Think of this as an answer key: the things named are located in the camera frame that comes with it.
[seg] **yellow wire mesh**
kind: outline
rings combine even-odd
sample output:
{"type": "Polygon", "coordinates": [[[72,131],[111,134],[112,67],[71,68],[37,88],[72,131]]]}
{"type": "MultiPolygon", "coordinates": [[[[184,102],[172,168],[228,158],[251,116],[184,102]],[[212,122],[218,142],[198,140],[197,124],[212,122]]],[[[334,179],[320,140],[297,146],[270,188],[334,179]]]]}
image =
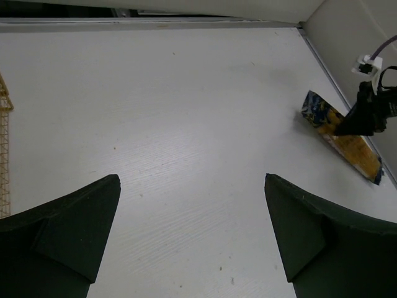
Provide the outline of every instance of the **yellow wire mesh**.
{"type": "Polygon", "coordinates": [[[0,219],[11,214],[8,176],[8,114],[13,109],[7,86],[0,74],[0,219]]]}

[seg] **mesh basket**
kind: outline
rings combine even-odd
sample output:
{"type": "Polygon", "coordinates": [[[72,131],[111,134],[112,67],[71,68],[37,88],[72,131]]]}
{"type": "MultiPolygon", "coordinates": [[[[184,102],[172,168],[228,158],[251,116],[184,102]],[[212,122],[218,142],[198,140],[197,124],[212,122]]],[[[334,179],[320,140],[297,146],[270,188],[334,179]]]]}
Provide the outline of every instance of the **mesh basket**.
{"type": "Polygon", "coordinates": [[[0,74],[0,219],[10,216],[8,177],[8,113],[14,109],[0,74]]]}

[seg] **gray cable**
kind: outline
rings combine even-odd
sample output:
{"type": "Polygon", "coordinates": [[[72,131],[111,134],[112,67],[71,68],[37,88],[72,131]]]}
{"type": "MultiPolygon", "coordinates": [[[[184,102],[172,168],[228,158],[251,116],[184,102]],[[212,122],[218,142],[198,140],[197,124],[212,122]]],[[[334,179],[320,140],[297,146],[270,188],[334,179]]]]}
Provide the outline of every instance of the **gray cable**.
{"type": "Polygon", "coordinates": [[[380,54],[380,52],[383,51],[385,47],[387,47],[389,44],[392,42],[395,42],[397,40],[397,35],[393,36],[392,38],[389,38],[387,41],[385,41],[380,47],[378,47],[378,50],[376,50],[372,56],[371,56],[371,61],[375,60],[375,58],[380,54]]]}

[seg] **yellow and blue package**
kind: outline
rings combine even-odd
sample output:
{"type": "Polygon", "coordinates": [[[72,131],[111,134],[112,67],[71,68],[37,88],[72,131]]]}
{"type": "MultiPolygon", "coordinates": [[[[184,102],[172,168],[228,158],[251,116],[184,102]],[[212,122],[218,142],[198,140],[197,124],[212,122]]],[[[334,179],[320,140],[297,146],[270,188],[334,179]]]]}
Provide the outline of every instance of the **yellow and blue package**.
{"type": "Polygon", "coordinates": [[[335,136],[336,127],[344,117],[320,95],[309,91],[303,103],[302,116],[357,171],[379,185],[383,175],[382,162],[364,139],[358,135],[335,136]]]}

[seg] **white table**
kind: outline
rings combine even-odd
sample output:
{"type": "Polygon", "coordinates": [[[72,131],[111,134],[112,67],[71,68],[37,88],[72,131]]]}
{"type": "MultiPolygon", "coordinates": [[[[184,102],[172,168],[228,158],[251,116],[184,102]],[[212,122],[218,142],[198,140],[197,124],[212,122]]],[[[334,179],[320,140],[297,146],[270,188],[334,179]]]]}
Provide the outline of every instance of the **white table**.
{"type": "Polygon", "coordinates": [[[266,173],[397,221],[301,118],[309,89],[346,108],[297,29],[34,31],[0,34],[12,211],[120,176],[89,297],[294,297],[266,173]]]}

